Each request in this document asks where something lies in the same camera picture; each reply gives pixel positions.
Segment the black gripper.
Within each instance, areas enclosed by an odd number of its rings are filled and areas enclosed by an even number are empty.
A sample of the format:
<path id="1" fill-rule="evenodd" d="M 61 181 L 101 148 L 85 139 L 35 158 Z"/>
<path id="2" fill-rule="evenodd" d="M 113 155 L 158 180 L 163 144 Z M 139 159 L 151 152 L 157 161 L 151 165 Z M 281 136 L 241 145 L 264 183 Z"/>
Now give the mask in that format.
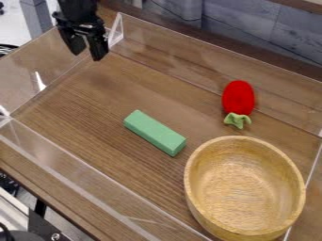
<path id="1" fill-rule="evenodd" d="M 86 49 L 85 39 L 81 36 L 87 36 L 93 59 L 101 61 L 110 52 L 110 46 L 105 37 L 105 23 L 97 13 L 75 12 L 66 16 L 62 11 L 57 11 L 54 18 L 61 37 L 73 54 L 78 56 Z"/>

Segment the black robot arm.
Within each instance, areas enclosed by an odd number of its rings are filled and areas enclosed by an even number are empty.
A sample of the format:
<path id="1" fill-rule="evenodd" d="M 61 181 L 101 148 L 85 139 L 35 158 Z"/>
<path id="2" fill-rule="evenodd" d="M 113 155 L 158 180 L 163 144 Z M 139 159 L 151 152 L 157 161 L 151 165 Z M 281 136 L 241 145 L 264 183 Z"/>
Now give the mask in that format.
<path id="1" fill-rule="evenodd" d="M 90 47 L 94 61 L 110 52 L 105 22 L 97 15 L 98 0 L 58 0 L 59 10 L 53 16 L 61 37 L 75 56 Z"/>

